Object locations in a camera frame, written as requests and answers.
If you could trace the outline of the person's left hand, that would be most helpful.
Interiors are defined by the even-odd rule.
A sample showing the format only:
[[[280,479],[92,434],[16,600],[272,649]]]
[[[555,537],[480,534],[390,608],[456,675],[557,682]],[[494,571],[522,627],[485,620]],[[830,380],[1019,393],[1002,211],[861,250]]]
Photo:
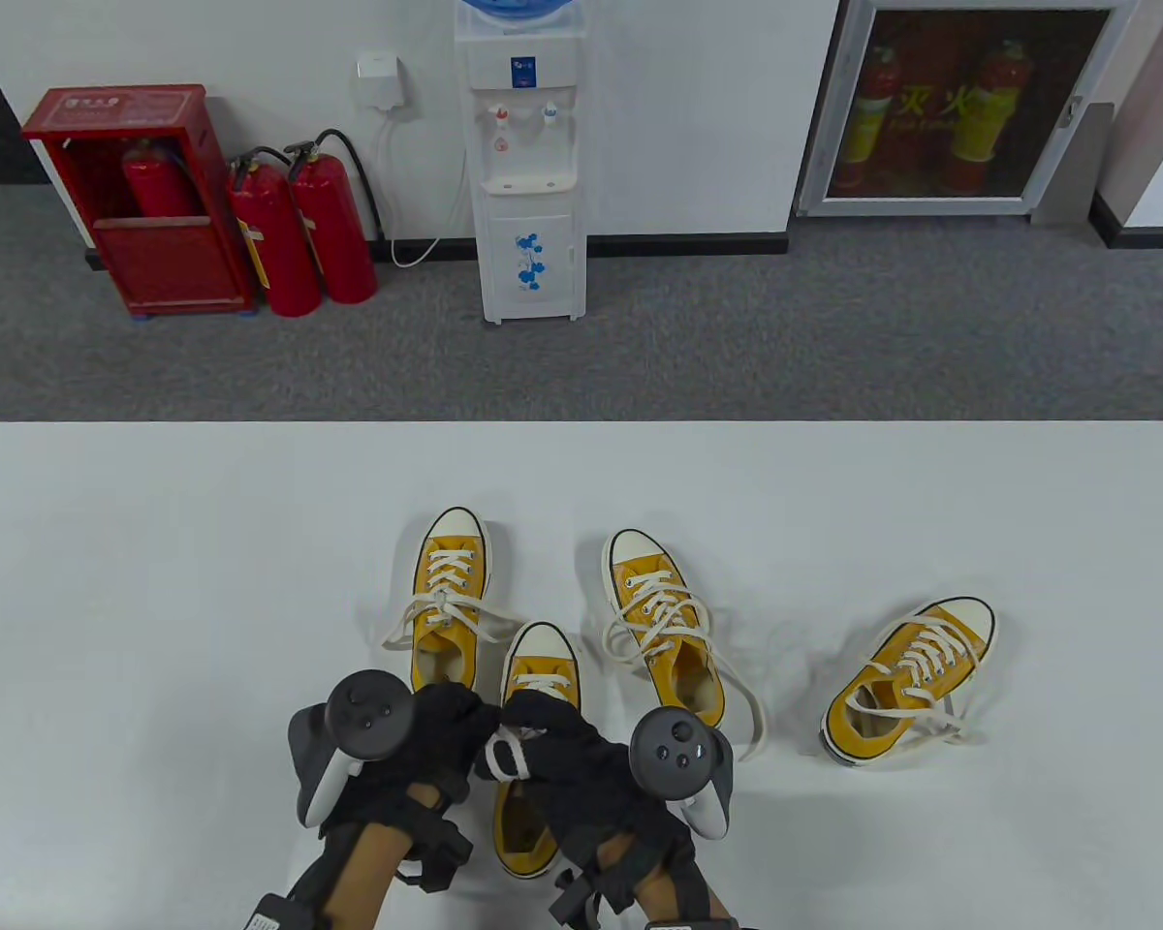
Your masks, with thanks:
[[[430,685],[414,695],[407,741],[388,758],[366,761],[348,780],[320,827],[321,837],[342,825],[386,825],[414,846],[445,845],[454,825],[445,807],[469,796],[475,760],[494,734],[500,711],[457,684]]]

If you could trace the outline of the person's right hand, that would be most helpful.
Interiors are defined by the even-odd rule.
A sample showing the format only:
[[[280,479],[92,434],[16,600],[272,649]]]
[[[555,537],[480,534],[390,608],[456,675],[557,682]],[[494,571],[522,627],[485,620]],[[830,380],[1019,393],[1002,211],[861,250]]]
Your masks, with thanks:
[[[638,884],[694,860],[688,827],[632,777],[629,749],[605,739],[565,699],[538,691],[508,698],[475,772],[520,784],[568,863],[582,871],[608,871],[632,854]]]

